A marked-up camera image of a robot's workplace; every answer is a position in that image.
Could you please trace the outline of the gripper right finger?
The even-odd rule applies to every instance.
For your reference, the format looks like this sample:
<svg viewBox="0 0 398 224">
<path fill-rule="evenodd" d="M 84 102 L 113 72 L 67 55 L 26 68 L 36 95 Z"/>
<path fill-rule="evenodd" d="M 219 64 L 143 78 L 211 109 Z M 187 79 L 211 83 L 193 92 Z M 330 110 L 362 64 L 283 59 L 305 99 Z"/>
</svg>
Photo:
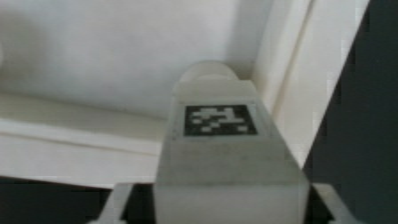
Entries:
<svg viewBox="0 0 398 224">
<path fill-rule="evenodd" d="M 326 183 L 312 186 L 308 224 L 365 224 L 349 210 L 335 187 Z"/>
</svg>

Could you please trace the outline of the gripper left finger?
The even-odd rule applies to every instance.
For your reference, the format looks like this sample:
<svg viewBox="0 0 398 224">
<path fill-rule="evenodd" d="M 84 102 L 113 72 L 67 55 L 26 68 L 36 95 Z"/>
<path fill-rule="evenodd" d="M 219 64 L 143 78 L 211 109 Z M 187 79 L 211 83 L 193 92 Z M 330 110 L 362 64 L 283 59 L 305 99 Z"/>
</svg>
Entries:
<svg viewBox="0 0 398 224">
<path fill-rule="evenodd" d="M 152 183 L 116 185 L 100 216 L 88 224 L 157 224 Z"/>
</svg>

